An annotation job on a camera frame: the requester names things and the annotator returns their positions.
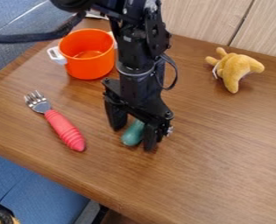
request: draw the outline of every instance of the fork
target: fork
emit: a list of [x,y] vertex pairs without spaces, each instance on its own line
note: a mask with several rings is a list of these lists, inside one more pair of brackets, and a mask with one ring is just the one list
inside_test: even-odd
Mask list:
[[25,102],[33,111],[44,114],[60,139],[74,151],[84,151],[86,148],[81,132],[67,118],[52,109],[51,104],[38,90],[25,95]]

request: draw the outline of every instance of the wooden surface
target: wooden surface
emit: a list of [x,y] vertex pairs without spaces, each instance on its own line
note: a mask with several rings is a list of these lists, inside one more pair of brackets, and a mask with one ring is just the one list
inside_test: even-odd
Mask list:
[[[180,80],[163,98],[175,113],[174,133],[156,153],[120,143],[123,131],[114,133],[107,122],[99,80],[72,79],[46,48],[32,51],[19,67],[0,72],[0,155],[143,224],[275,224],[276,58],[226,47],[266,66],[233,95],[204,64],[215,49],[173,37],[168,54]],[[172,76],[169,67],[166,80]],[[79,127],[86,152],[69,150],[25,106],[23,95],[33,89]]]
[[276,56],[276,1],[255,1],[232,46]]
[[163,0],[170,32],[228,45],[252,0]]

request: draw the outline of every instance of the red fork handle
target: red fork handle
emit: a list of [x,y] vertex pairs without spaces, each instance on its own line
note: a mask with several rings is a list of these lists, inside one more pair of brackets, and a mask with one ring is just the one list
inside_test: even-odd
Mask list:
[[51,109],[45,112],[45,118],[70,149],[74,151],[84,151],[86,149],[81,132],[65,116]]

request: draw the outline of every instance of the yellow stuffed toy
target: yellow stuffed toy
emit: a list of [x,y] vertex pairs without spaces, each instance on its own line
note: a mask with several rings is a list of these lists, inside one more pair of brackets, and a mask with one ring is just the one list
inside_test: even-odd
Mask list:
[[216,48],[221,59],[207,57],[205,60],[214,67],[214,76],[223,79],[225,87],[232,93],[238,92],[238,83],[247,74],[262,73],[265,67],[255,59],[236,53],[226,53],[222,47]]

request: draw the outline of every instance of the beige wall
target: beige wall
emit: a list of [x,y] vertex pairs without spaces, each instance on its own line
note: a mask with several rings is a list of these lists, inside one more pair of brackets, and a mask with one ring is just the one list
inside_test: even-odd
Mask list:
[[276,0],[162,0],[168,30],[276,56]]

